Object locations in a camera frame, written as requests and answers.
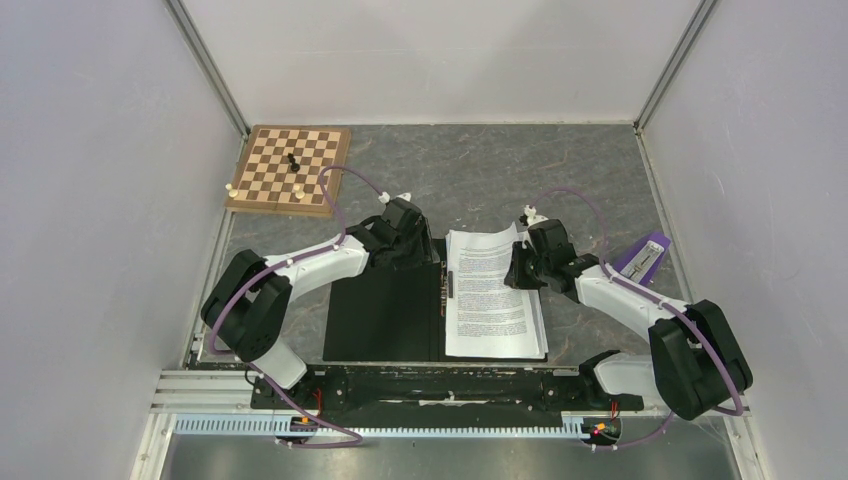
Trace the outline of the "printed paper sheet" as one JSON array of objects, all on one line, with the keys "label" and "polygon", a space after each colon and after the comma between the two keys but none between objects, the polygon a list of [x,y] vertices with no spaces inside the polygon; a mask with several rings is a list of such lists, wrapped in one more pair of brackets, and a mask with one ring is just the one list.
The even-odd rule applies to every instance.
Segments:
[{"label": "printed paper sheet", "polygon": [[537,296],[508,287],[515,225],[497,233],[452,230],[446,236],[449,293],[445,354],[457,358],[540,360]]},{"label": "printed paper sheet", "polygon": [[537,261],[529,233],[523,232],[521,240],[523,241],[524,253],[528,257],[522,269],[529,285],[529,289],[524,290],[521,294],[523,324],[526,330],[524,333],[525,339],[522,341],[521,357],[527,360],[543,360],[546,358],[549,348],[542,314],[540,290],[546,284],[538,278],[535,270]]}]

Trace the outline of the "blue folder with black inside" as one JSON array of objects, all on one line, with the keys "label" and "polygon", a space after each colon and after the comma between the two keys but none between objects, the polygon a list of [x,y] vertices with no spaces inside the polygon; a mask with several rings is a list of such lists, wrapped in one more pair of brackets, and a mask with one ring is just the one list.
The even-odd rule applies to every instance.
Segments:
[{"label": "blue folder with black inside", "polygon": [[375,268],[331,287],[323,355],[333,362],[541,361],[457,358],[445,354],[448,298],[442,262],[405,270]]}]

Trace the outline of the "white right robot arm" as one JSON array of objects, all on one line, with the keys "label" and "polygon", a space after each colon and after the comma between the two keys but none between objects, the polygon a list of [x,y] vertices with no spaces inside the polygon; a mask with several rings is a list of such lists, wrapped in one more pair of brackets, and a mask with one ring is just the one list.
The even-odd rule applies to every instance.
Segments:
[{"label": "white right robot arm", "polygon": [[551,291],[598,310],[639,334],[648,355],[618,351],[583,363],[580,400],[602,408],[617,395],[662,401],[678,417],[693,420],[725,408],[738,414],[754,381],[723,310],[709,300],[686,303],[661,296],[621,276],[593,254],[579,255],[562,222],[524,214],[504,279],[517,290]]}]

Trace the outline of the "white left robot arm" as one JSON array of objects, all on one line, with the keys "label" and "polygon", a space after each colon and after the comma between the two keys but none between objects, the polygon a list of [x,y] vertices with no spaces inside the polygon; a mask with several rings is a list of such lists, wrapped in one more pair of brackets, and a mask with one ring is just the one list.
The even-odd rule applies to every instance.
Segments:
[{"label": "white left robot arm", "polygon": [[309,249],[262,257],[238,252],[203,304],[200,317],[214,340],[275,382],[276,396],[291,408],[307,405],[314,383],[307,365],[282,339],[289,304],[303,294],[375,268],[405,270],[436,258],[427,219],[403,196],[384,210],[344,227]]}]

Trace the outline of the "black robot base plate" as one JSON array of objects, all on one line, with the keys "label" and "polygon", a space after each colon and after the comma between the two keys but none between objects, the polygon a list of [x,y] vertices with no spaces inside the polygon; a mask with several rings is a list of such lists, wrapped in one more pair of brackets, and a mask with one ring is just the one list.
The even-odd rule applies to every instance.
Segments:
[{"label": "black robot base plate", "polygon": [[352,427],[553,427],[564,412],[641,411],[636,395],[603,392],[587,371],[545,365],[318,364],[289,397]]}]

